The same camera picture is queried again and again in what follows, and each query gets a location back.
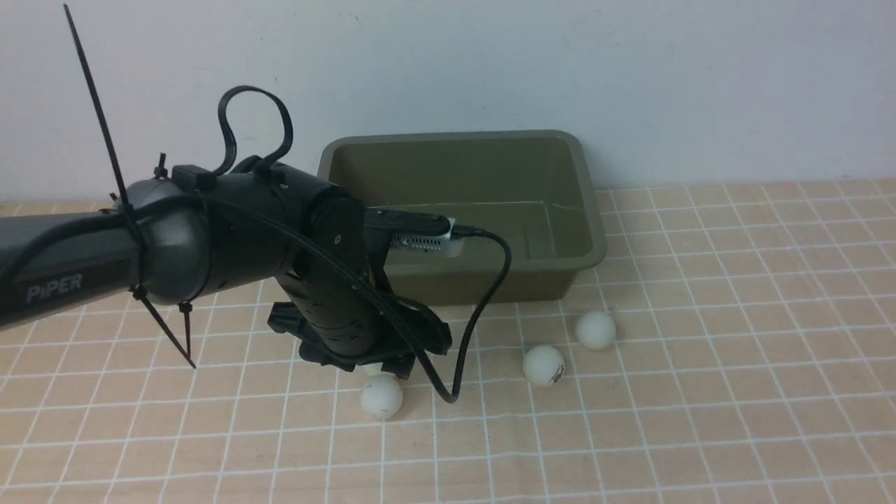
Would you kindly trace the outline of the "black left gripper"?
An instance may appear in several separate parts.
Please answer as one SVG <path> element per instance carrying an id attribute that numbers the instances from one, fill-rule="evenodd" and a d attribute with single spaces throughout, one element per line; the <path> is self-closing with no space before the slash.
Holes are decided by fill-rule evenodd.
<path id="1" fill-rule="evenodd" d="M 288 301 L 273 304 L 268 326 L 277 334 L 300 339 L 300 358 L 346 372 L 368 363 L 407 379 L 417 357 L 380 310 L 357 290 L 333 277 L 330 283 L 307 283 L 291 272 L 275 277 Z"/>

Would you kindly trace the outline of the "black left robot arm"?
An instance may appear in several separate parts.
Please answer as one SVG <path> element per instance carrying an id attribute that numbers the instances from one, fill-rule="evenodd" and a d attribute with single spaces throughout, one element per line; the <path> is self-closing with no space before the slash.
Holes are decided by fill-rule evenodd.
<path id="1" fill-rule="evenodd" d="M 128 188 L 102 213 L 2 220 L 2 328 L 130 291 L 153 305 L 265 279 L 288 296 L 269 328 L 294 335 L 308 363 L 381 364 L 406 379 L 417 354 L 444 355 L 445 323 L 401 300 L 384 272 L 392 246 L 441 249 L 454 221 L 368 209 L 338 185 L 276 163 L 216 176 L 177 166 Z"/>

